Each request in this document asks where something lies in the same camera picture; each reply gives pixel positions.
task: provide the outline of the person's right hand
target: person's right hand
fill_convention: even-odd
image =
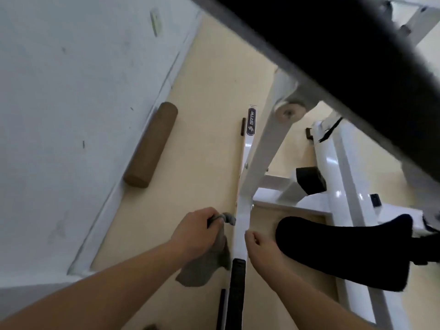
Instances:
[[[283,254],[274,240],[257,231],[247,231],[245,241],[253,267],[272,287],[278,274],[286,270]]]

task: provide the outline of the wall outlet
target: wall outlet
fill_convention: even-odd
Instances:
[[[159,15],[159,9],[153,8],[152,10],[150,10],[150,17],[154,35],[158,37],[162,32],[162,21]]]

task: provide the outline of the brown cylinder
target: brown cylinder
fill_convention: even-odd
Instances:
[[[148,187],[177,114],[178,110],[172,103],[164,102],[159,106],[124,173],[125,183],[132,187]]]

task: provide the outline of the wall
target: wall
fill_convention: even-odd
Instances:
[[[197,12],[189,0],[0,0],[1,280],[67,272]]]

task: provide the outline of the beige floor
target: beige floor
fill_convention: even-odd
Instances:
[[[214,206],[234,211],[242,139],[241,119],[250,104],[261,109],[275,66],[235,34],[206,16],[168,97],[179,115],[153,180],[146,190],[129,189],[96,256],[92,268],[102,270],[166,241],[188,211]],[[289,176],[292,166],[315,162],[304,129],[326,117],[320,104],[294,124],[269,167]],[[399,163],[359,133],[359,152],[372,192],[382,201],[412,205]],[[255,208],[251,227],[273,233],[283,212]],[[334,279],[289,262],[306,280],[336,298]],[[225,271],[218,270],[201,288],[184,288],[170,278],[125,329],[156,322],[169,329],[214,329]],[[440,268],[411,269],[404,304],[414,329],[437,329],[440,316]],[[245,329],[294,329],[286,310],[268,286],[248,266],[244,310]]]

